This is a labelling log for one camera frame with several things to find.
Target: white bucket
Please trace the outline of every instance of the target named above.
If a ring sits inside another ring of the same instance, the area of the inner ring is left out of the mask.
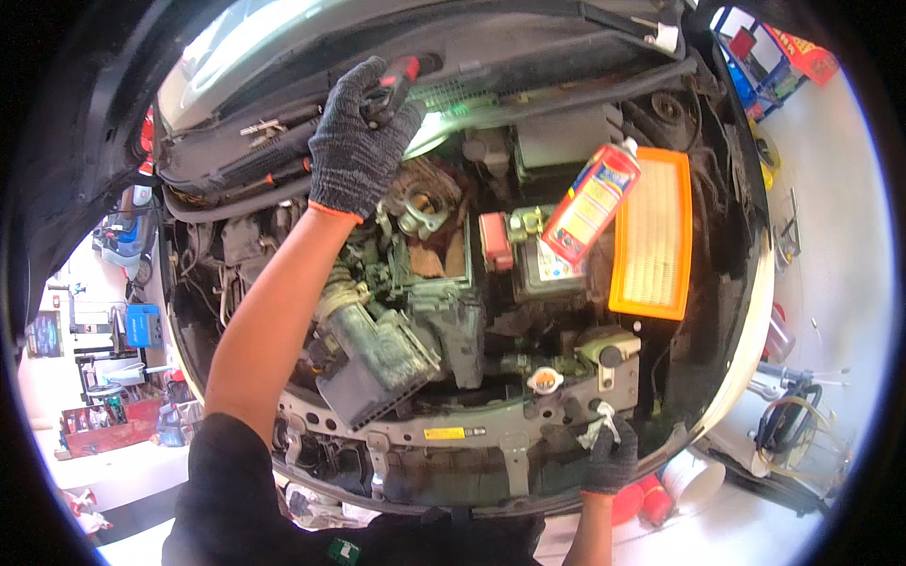
[[[723,464],[683,450],[667,463],[660,481],[677,511],[693,513],[718,492],[726,473]]]

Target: forearm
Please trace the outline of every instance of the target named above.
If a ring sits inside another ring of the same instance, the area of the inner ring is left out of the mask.
[[[613,497],[583,494],[582,516],[573,545],[566,554],[564,566],[602,566],[612,563],[613,533],[611,509]]]
[[[227,325],[211,363],[207,414],[242,420],[269,444],[276,405],[302,350],[351,216],[309,208]]]

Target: person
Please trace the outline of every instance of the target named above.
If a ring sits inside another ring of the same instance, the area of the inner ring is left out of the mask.
[[[328,97],[309,143],[309,206],[242,301],[211,363],[206,417],[189,451],[164,564],[536,563],[541,517],[460,521],[434,509],[422,517],[384,514],[364,529],[307,532],[278,510],[268,447],[280,393],[336,255],[374,212],[423,119],[422,108],[406,103],[378,130],[364,123],[359,102],[386,68],[371,57]],[[567,564],[611,560],[612,499],[635,473],[638,445],[632,428],[614,420],[622,442],[602,427]]]

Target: yellow sticker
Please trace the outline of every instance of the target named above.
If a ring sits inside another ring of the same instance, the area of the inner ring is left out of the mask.
[[[463,427],[425,428],[425,440],[459,440],[466,437]]]

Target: poster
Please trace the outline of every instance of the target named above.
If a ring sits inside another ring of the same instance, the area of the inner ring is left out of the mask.
[[[29,358],[60,358],[63,356],[63,332],[59,311],[39,311],[25,329]]]

